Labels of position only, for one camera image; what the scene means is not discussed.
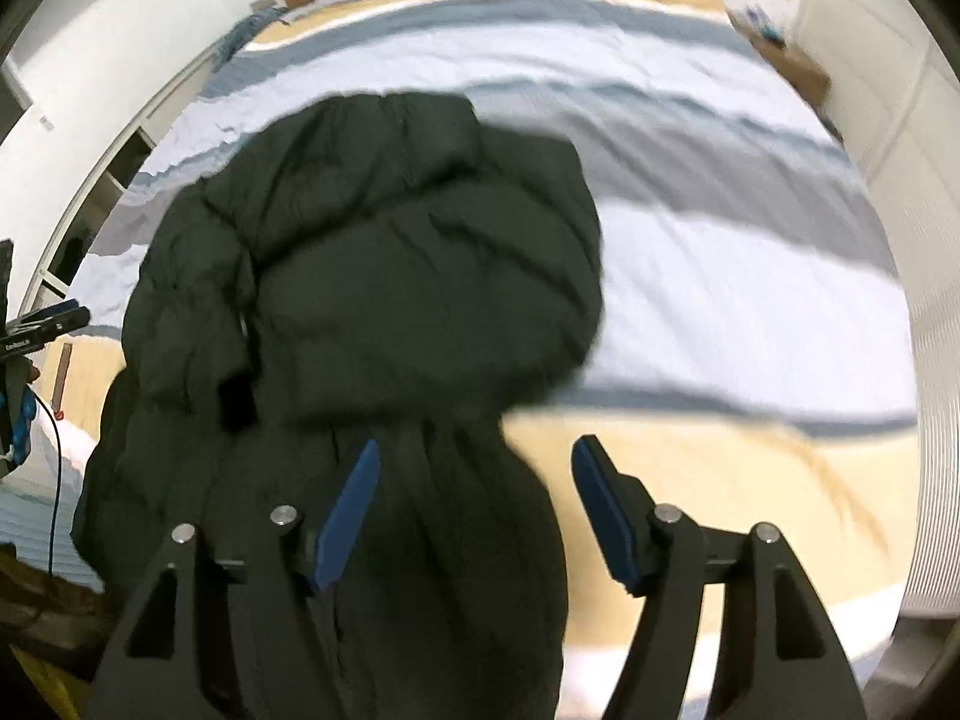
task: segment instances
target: jacket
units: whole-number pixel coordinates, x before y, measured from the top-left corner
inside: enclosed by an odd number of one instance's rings
[[[242,560],[245,518],[375,437],[371,509],[313,607],[349,717],[552,718],[563,543],[499,420],[586,357],[599,238],[573,146],[479,124],[464,98],[274,122],[157,229],[80,555],[121,597],[179,522]]]

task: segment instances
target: blue glove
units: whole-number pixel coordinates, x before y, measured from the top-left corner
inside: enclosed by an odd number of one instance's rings
[[[7,408],[7,398],[0,391],[0,409]],[[20,413],[11,415],[13,425],[13,467],[17,469],[27,461],[30,454],[30,424],[37,418],[37,399],[34,391],[28,386],[23,388],[23,398],[20,401]]]

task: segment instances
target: bedsheet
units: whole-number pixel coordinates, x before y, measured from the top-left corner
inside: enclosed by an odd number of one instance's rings
[[[704,524],[776,522],[868,674],[916,526],[906,304],[856,168],[720,0],[318,0],[288,14],[213,76],[107,219],[71,288],[93,317],[80,357],[122,365],[128,296],[181,187],[325,95],[411,89],[569,138],[597,202],[605,312],[592,354],[550,402],[505,420],[568,551],[558,716],[599,716],[640,613],[571,494],[568,451],[586,432]],[[99,386],[64,396],[91,437]],[[709,595],[690,716],[703,714],[718,615]]]

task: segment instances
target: metal screw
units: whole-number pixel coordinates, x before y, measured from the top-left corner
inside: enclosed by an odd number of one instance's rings
[[[289,525],[296,519],[296,509],[292,506],[277,506],[272,512],[270,512],[270,522],[275,525]]]
[[[757,538],[764,544],[772,544],[779,539],[779,530],[776,529],[776,525],[771,525],[769,522],[761,522],[756,530]]]
[[[654,517],[667,525],[674,525],[683,519],[683,512],[671,503],[661,503],[654,507]]]
[[[189,522],[184,522],[170,532],[170,538],[173,538],[178,544],[185,544],[187,541],[193,541],[196,534],[197,529]]]

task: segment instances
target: cable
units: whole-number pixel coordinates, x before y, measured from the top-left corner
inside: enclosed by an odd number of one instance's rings
[[[61,440],[59,439],[59,428],[56,427],[56,420],[54,419],[53,412],[47,407],[47,404],[44,403],[37,397],[37,393],[34,392],[34,399],[37,403],[40,403],[40,408],[42,408],[47,416],[50,418],[50,423],[54,426],[54,435],[56,436],[56,494],[54,495],[54,514],[50,518],[50,550],[47,553],[47,578],[54,578],[54,536],[56,536],[56,513],[59,510],[59,497],[61,496],[62,485],[64,484],[64,450],[61,446]]]

